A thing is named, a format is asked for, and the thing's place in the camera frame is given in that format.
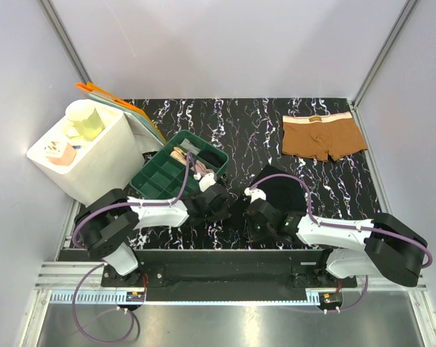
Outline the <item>black underwear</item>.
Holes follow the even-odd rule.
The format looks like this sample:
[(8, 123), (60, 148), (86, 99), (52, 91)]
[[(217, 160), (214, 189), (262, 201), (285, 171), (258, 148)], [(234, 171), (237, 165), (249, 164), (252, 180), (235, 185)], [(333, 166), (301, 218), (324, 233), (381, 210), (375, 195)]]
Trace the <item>black underwear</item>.
[[(282, 214), (296, 211), (305, 215), (307, 203), (304, 189), (301, 184), (290, 178), (275, 177), (268, 179), (257, 186), (266, 194), (266, 201)], [(257, 233), (256, 227), (251, 228), (249, 221), (244, 217), (245, 210), (250, 205), (250, 198), (240, 191), (239, 198), (229, 208), (230, 217), (223, 222), (226, 228), (235, 231)]]

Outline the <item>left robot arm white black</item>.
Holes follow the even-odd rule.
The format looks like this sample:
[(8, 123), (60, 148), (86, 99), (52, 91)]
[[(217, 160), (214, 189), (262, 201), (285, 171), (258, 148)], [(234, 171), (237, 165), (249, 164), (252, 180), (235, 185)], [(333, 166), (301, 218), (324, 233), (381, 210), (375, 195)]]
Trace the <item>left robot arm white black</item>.
[(123, 284), (135, 286), (142, 279), (142, 268), (128, 245), (133, 231), (223, 220), (228, 217), (228, 198), (226, 188), (218, 183), (202, 192), (167, 200), (137, 199), (121, 189), (112, 189), (77, 215), (72, 241), (111, 266)]

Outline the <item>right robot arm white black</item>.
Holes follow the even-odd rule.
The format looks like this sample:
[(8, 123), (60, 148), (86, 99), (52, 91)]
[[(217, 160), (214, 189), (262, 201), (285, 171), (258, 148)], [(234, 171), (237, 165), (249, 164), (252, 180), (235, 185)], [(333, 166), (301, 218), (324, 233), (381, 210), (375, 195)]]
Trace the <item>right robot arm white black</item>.
[(321, 286), (355, 275), (381, 275), (400, 286), (414, 287), (429, 258), (426, 240), (388, 213), (366, 220), (336, 220), (299, 211), (283, 213), (257, 199), (244, 216), (251, 240), (329, 246), (325, 260), (314, 270)]

